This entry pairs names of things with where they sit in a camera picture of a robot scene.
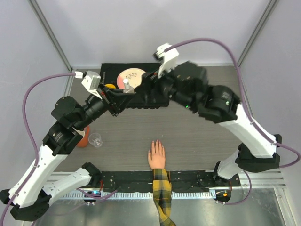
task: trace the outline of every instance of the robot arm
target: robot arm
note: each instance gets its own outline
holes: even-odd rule
[[[232,156],[216,164],[213,178],[215,184],[231,179],[242,170],[262,172],[278,168],[280,156],[276,154],[275,143],[281,143],[281,136],[268,133],[255,119],[250,121],[239,97],[231,89],[209,85],[205,68],[191,62],[176,66],[178,52],[175,49],[165,52],[168,47],[170,45],[165,44],[154,54],[161,67],[153,75],[143,76],[144,95],[149,93],[147,89],[156,89],[193,113],[198,113],[200,117],[228,129],[242,142]],[[256,130],[254,123],[274,141],[273,144]]]
[[[93,164],[85,163],[71,175],[55,183],[45,184],[52,172],[82,139],[79,130],[83,130],[106,111],[117,116],[135,95],[125,94],[119,89],[110,90],[99,85],[99,81],[99,75],[87,72],[82,83],[91,95],[83,106],[72,97],[63,97],[57,101],[51,113],[57,122],[43,139],[39,164],[11,204],[11,214],[16,220],[35,221],[62,195],[83,186],[95,187],[99,183],[100,171]],[[32,167],[34,162],[14,187],[0,192],[0,199],[4,204],[15,195]]]
[[[218,162],[210,181],[219,182],[232,178],[241,170],[261,172],[279,167],[276,145],[271,144],[257,132],[244,112],[235,93],[225,86],[208,84],[206,69],[191,62],[175,66],[179,55],[176,49],[165,52],[170,47],[165,44],[157,49],[155,58],[161,67],[145,73],[142,83],[135,92],[110,89],[100,84],[100,76],[87,72],[82,84],[91,95],[81,106],[72,97],[59,99],[52,111],[57,122],[43,139],[39,152],[39,165],[26,185],[13,200],[11,213],[17,220],[35,221],[40,218],[60,196],[75,188],[92,185],[100,180],[100,171],[91,163],[86,163],[68,177],[55,183],[45,184],[56,167],[73,151],[82,139],[77,131],[100,117],[106,111],[118,116],[135,95],[141,95],[145,102],[150,100],[152,91],[159,92],[178,104],[198,113],[200,117],[225,127],[237,136],[242,144],[228,159]],[[266,132],[272,140],[281,143],[281,136]],[[21,180],[11,189],[0,192],[0,199],[8,203],[19,185],[24,181],[34,164]]]

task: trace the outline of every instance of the human hand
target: human hand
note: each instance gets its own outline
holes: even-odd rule
[[[165,150],[160,141],[152,141],[151,150],[148,152],[148,161],[150,168],[164,169],[165,167]]]

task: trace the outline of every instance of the yellow plaid sleeve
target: yellow plaid sleeve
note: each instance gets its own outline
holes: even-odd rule
[[[153,169],[153,199],[159,213],[160,226],[175,226],[171,213],[171,183],[165,169]]]

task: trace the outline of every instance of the black tray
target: black tray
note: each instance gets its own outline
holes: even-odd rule
[[[100,70],[100,76],[102,77],[101,82],[103,84],[114,84],[117,87],[116,80],[118,75],[128,68],[140,68],[145,72],[152,72],[159,69],[159,63],[132,63],[132,64],[102,64]],[[144,109],[155,109],[159,107],[168,107],[169,99],[156,93],[150,103],[146,104],[143,102],[139,95],[136,95],[127,108],[144,108]]]

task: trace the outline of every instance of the clear plastic cup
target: clear plastic cup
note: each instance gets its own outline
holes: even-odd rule
[[[99,133],[92,133],[89,136],[89,143],[94,147],[101,147],[101,145],[103,145],[103,140]]]

